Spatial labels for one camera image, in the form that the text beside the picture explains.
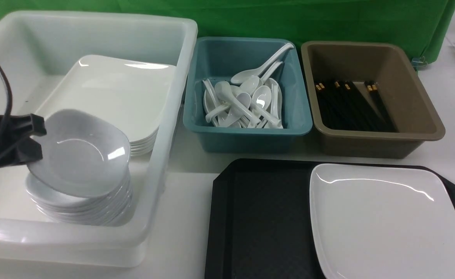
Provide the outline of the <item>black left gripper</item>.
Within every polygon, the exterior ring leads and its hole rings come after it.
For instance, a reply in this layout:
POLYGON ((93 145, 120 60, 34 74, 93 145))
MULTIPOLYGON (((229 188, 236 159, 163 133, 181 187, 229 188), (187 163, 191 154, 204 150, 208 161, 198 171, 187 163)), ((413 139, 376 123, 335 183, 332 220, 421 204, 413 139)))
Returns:
MULTIPOLYGON (((0 124, 4 117, 11 116, 11 109, 0 115, 0 124)), ((36 114, 27 114, 24 116, 12 117, 12 133, 17 136, 45 136, 47 134, 45 119, 36 114)), ((2 141, 8 140, 0 133, 0 155, 4 151, 2 141)), ((43 150, 41 145, 32 138, 20 140, 14 150, 9 151, 5 157, 0 157, 0 169, 28 163, 36 162, 43 159, 43 150)))

